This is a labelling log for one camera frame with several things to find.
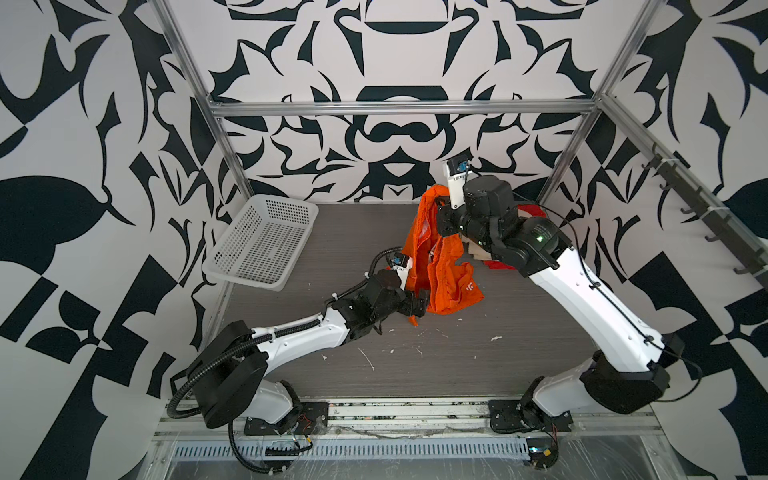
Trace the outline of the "beige shorts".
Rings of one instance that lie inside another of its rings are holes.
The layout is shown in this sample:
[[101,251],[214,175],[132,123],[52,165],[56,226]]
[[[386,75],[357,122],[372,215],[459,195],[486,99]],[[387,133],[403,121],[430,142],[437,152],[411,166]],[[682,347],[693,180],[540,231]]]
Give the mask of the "beige shorts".
[[461,240],[466,245],[468,254],[472,256],[475,260],[481,261],[481,262],[492,260],[491,254],[485,251],[481,246],[479,246],[472,240],[464,236],[461,237]]

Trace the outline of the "orange shorts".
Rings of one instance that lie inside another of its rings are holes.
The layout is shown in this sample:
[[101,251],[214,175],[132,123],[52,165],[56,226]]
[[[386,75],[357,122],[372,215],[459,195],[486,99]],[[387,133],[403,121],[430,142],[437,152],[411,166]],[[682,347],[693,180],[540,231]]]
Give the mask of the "orange shorts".
[[449,189],[443,185],[426,190],[403,248],[403,253],[413,260],[406,288],[414,293],[427,290],[426,311],[437,315],[454,314],[484,299],[473,278],[473,266],[459,261],[464,255],[460,237],[442,237],[438,233],[438,199],[448,196]]

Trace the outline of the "red shorts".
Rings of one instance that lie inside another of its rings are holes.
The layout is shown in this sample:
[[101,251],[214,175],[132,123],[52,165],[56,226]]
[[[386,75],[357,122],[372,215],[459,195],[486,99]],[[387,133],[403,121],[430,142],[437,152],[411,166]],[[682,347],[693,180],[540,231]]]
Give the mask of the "red shorts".
[[[530,243],[530,250],[540,249],[541,243],[534,239],[533,231],[531,230],[532,223],[531,218],[546,219],[547,215],[538,204],[519,204],[517,206],[517,226],[514,233],[510,238],[519,239],[522,238]],[[516,270],[516,267],[509,263],[504,263],[495,258],[489,257],[482,261],[482,263],[491,270]]]

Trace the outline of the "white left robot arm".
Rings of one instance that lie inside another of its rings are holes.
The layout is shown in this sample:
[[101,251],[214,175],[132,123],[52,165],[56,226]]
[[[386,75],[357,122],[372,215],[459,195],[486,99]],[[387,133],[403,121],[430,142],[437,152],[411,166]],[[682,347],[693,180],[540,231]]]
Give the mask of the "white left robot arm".
[[300,400],[288,382],[269,382],[266,376],[310,354],[380,332],[381,323],[392,314],[419,318],[429,300],[429,290],[407,290],[398,273],[384,269],[327,299],[313,316],[273,327],[232,322],[193,360],[187,381],[173,397],[178,402],[191,393],[197,406],[180,410],[170,405],[167,415],[200,415],[209,429],[241,416],[283,426],[298,414]]

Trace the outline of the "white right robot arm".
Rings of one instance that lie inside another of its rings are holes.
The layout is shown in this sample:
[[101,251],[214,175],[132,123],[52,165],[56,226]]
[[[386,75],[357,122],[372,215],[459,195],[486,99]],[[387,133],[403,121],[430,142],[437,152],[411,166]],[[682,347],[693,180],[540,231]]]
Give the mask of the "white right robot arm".
[[659,333],[609,291],[552,220],[520,218],[508,183],[450,173],[447,187],[449,202],[437,214],[440,235],[461,234],[513,267],[556,300],[597,347],[580,365],[534,380],[501,414],[496,429],[540,430],[589,406],[630,414],[663,397],[670,384],[667,369],[684,349],[676,335]]

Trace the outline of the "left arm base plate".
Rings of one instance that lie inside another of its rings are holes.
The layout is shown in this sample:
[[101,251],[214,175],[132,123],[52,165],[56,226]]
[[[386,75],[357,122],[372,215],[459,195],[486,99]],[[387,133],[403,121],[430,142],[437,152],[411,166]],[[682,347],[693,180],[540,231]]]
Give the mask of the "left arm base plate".
[[310,435],[327,427],[328,416],[328,402],[305,402],[299,407],[294,407],[277,424],[269,424],[264,420],[248,417],[244,434],[246,436]]

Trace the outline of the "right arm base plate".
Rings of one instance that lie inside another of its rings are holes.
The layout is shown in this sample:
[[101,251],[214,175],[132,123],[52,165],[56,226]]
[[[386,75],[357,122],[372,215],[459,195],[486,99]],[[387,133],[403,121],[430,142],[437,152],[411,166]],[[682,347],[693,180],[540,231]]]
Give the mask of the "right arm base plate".
[[530,432],[570,432],[573,418],[569,412],[551,417],[532,401],[494,399],[488,402],[490,428],[499,434]]

